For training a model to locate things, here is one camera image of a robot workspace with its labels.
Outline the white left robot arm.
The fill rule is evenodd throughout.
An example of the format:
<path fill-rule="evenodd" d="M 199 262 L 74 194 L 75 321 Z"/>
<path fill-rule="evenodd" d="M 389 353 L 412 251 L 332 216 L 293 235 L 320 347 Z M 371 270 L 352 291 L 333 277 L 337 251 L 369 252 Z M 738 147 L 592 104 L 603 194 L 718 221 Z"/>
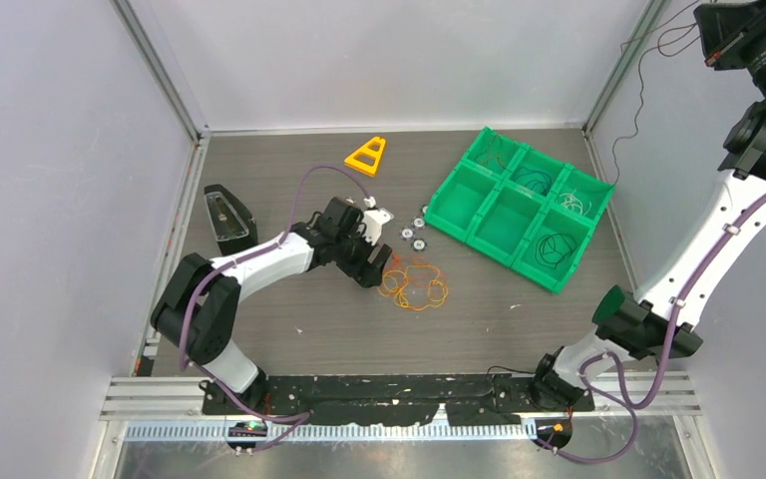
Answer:
<path fill-rule="evenodd" d="M 379 286 L 392 253 L 380 238 L 394 216 L 372 199 L 365 203 L 361 210 L 334 197 L 308 222 L 240 253 L 186 255 L 150 316 L 152 328 L 223 383 L 239 411 L 257 411 L 266 397 L 266 374 L 232 339 L 238 306 L 282 279 L 330 263 L 363 288 Z"/>

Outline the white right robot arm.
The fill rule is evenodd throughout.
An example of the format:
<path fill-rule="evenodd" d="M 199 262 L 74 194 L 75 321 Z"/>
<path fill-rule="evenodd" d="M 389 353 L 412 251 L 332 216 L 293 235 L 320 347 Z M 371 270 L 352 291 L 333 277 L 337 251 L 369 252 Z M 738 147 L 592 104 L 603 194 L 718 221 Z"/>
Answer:
<path fill-rule="evenodd" d="M 693 355 L 707 299 L 766 227 L 766 1 L 703 4 L 693 15 L 706 65 L 748 72 L 762 98 L 730 130 L 711 205 L 664 268 L 635 290 L 611 288 L 593 314 L 592 332 L 542 358 L 529 384 L 542 409 L 575 405 L 609 369 L 623 372 L 647 357 L 665 367 Z"/>

